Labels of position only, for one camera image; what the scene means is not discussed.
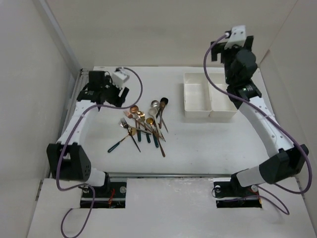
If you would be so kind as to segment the black fork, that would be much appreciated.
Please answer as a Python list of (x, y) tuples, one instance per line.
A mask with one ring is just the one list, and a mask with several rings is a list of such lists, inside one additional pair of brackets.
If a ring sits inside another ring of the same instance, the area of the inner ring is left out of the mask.
[(128, 130), (128, 133), (129, 133), (129, 136), (132, 138), (135, 146), (137, 147), (138, 151), (141, 153), (141, 150), (139, 148), (139, 146), (137, 145), (137, 142), (136, 140), (134, 139), (133, 135), (132, 135), (132, 129), (129, 127), (129, 124), (127, 123), (127, 121), (124, 119), (124, 118), (121, 118), (120, 119), (120, 122), (122, 124), (122, 126)]

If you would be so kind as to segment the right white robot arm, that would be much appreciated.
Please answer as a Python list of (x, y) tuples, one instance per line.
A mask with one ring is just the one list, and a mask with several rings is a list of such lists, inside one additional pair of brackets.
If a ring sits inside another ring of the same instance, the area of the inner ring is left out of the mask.
[(218, 86), (215, 89), (227, 95), (236, 109), (251, 123), (268, 154), (268, 159), (258, 166), (232, 174), (229, 189), (233, 194), (241, 195), (253, 185), (278, 185), (279, 181), (299, 174), (306, 165), (307, 186), (300, 191), (292, 191), (295, 194), (304, 194), (311, 188), (313, 180), (308, 148), (304, 144), (300, 145), (278, 124), (267, 108), (262, 93), (254, 84), (252, 77), (258, 65), (252, 53), (252, 44), (252, 36), (248, 36), (242, 45), (232, 46), (218, 39), (211, 42), (205, 54), (211, 56), (212, 61), (221, 57), (227, 89), (222, 90)]

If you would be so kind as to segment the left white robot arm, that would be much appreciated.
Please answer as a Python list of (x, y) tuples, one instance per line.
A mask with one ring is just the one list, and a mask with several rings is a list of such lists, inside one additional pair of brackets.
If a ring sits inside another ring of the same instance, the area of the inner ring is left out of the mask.
[(108, 173), (92, 168), (83, 149), (89, 126), (101, 106), (108, 102), (120, 108), (125, 102), (129, 89), (124, 83), (129, 75), (123, 68), (112, 74), (105, 71), (89, 71), (88, 83), (79, 92), (74, 113), (60, 138), (47, 147), (47, 156), (54, 179), (73, 180), (90, 184), (97, 195), (110, 193)]

